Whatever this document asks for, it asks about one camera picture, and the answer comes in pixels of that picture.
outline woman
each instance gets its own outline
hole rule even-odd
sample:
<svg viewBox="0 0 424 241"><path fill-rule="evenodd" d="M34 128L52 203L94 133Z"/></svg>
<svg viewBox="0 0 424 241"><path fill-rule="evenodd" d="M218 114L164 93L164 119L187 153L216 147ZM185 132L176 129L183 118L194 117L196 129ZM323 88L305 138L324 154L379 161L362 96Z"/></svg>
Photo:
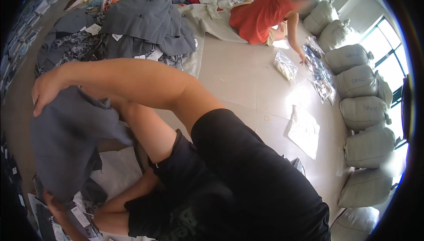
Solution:
<svg viewBox="0 0 424 241"><path fill-rule="evenodd" d="M306 58L296 39L299 10L308 7L312 0L245 0L231 9L230 25L250 44L271 46L284 39L281 23L287 20L288 41L299 54L301 63Z"/></svg>

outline hand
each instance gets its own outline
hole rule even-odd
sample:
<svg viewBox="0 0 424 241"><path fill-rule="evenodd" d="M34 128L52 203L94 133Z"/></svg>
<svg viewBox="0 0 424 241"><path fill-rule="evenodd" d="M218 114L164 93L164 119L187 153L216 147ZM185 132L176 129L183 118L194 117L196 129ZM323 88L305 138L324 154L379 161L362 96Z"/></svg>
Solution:
<svg viewBox="0 0 424 241"><path fill-rule="evenodd" d="M47 208L49 208L50 212L57 218L67 217L67 213L65 207L56 200L53 194L48 190L44 190L43 194L44 200L46 201Z"/></svg>
<svg viewBox="0 0 424 241"><path fill-rule="evenodd" d="M62 76L62 68L54 68L35 80L32 88L32 101L35 105L34 117L41 114L44 106L53 101L60 90L68 88L69 85L65 84Z"/></svg>
<svg viewBox="0 0 424 241"><path fill-rule="evenodd" d="M301 59L300 64L302 64L302 65L305 64L308 61L305 54L299 54L299 57Z"/></svg>

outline black shorts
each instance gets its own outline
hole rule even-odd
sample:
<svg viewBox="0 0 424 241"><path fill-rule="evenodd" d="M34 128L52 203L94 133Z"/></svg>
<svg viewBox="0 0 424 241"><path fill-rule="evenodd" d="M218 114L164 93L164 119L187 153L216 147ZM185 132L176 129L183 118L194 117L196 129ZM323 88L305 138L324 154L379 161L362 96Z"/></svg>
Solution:
<svg viewBox="0 0 424 241"><path fill-rule="evenodd" d="M129 212L128 235L132 237L158 238L171 220L171 211L196 189L216 180L200 159L195 146L179 129L171 155L157 164L149 161L149 165L166 189L125 203L124 207Z"/></svg>

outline white woven sack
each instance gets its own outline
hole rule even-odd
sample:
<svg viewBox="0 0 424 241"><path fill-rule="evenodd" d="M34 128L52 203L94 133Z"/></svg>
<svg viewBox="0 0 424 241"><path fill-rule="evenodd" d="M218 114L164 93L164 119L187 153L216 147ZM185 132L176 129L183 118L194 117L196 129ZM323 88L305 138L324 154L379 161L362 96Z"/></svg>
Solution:
<svg viewBox="0 0 424 241"><path fill-rule="evenodd" d="M346 126L353 131L363 131L374 125L384 127L392 123L386 103L376 96L344 99L339 108Z"/></svg>
<svg viewBox="0 0 424 241"><path fill-rule="evenodd" d="M339 19L336 8L332 5L333 2L334 0L322 0L303 20L303 25L315 36L319 36L326 26Z"/></svg>
<svg viewBox="0 0 424 241"><path fill-rule="evenodd" d="M381 169L354 171L340 193L337 205L344 208L368 207L387 200L393 178Z"/></svg>
<svg viewBox="0 0 424 241"><path fill-rule="evenodd" d="M342 99L372 96L378 93L378 82L368 65L350 68L335 76L337 92Z"/></svg>
<svg viewBox="0 0 424 241"><path fill-rule="evenodd" d="M389 84L384 81L383 76L378 74L378 70L375 72L375 78L378 81L377 96L386 102L387 107L390 107L393 101L393 93Z"/></svg>
<svg viewBox="0 0 424 241"><path fill-rule="evenodd" d="M376 169L389 160L401 141L388 127L368 128L347 137L344 144L346 164L359 168Z"/></svg>
<svg viewBox="0 0 424 241"><path fill-rule="evenodd" d="M379 214L373 207L347 208L331 226L331 241L365 241L377 226Z"/></svg>
<svg viewBox="0 0 424 241"><path fill-rule="evenodd" d="M369 65L374 59L372 52L368 52L360 44L346 45L327 52L325 61L334 74L340 74L358 65Z"/></svg>
<svg viewBox="0 0 424 241"><path fill-rule="evenodd" d="M331 22L324 30L318 39L318 44L324 52L357 43L357 35L353 28L348 27L350 19L340 21L338 19Z"/></svg>

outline gray garment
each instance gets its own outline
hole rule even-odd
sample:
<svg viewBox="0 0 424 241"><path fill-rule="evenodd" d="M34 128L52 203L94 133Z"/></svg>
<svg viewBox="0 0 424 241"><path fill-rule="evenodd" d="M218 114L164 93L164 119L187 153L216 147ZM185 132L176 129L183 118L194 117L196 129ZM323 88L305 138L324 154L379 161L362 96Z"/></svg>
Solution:
<svg viewBox="0 0 424 241"><path fill-rule="evenodd" d="M108 59L143 55L146 43L168 56L196 50L194 35L172 0L119 0L106 14L100 33L124 35L110 39Z"/></svg>
<svg viewBox="0 0 424 241"><path fill-rule="evenodd" d="M40 116L31 119L36 171L59 201L69 203L93 169L101 169L96 146L102 139L136 145L109 99L102 103L75 86L59 92Z"/></svg>
<svg viewBox="0 0 424 241"><path fill-rule="evenodd" d="M56 32L75 33L79 32L84 26L89 27L94 24L93 16L88 14L87 10L75 9L56 21L53 28L49 31L37 53L37 66L35 74L39 77L43 71L49 71L62 59L66 52L73 48L70 42L62 44L60 47L52 47L57 39Z"/></svg>

